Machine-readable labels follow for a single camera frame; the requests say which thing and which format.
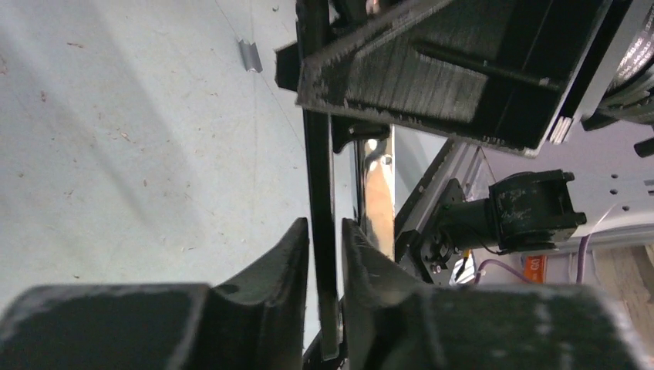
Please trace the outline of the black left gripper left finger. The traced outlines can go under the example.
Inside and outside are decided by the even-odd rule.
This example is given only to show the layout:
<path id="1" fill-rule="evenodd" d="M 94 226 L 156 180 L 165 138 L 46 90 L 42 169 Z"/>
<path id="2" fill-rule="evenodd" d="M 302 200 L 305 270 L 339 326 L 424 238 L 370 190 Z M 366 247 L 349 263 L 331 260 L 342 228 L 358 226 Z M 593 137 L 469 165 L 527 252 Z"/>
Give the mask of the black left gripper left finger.
<path id="1" fill-rule="evenodd" d="M 218 286 L 42 285 L 1 319 L 3 369 L 300 369 L 308 221 Z"/>

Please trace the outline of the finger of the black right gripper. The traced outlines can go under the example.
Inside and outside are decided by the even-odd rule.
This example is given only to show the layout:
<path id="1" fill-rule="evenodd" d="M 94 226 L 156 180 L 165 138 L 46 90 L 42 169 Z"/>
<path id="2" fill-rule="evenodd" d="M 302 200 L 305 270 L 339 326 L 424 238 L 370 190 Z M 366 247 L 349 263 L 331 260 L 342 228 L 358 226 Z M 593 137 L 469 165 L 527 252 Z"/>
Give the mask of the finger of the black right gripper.
<path id="1" fill-rule="evenodd" d="M 304 60 L 298 104 L 534 156 L 608 1 L 406 1 Z"/>

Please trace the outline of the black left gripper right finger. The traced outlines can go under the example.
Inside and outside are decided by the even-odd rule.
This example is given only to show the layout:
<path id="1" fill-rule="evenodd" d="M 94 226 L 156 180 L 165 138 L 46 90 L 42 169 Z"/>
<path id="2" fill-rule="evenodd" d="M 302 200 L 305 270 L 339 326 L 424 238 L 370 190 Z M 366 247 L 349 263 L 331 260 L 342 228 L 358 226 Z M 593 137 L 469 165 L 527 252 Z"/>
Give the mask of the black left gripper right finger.
<path id="1" fill-rule="evenodd" d="M 352 369 L 647 369 L 622 309 L 588 285 L 441 288 L 342 221 L 344 324 Z"/>

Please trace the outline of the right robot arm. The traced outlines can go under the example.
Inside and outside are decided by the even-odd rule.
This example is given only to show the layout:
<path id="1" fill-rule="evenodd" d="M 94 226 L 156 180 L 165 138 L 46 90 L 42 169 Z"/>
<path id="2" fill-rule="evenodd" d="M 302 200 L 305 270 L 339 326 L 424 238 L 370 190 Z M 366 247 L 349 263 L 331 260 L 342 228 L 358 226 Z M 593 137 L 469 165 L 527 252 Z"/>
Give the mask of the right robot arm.
<path id="1" fill-rule="evenodd" d="M 298 104 L 492 149 L 499 177 L 593 173 L 593 230 L 653 222 L 651 1 L 403 1 L 302 60 Z"/>

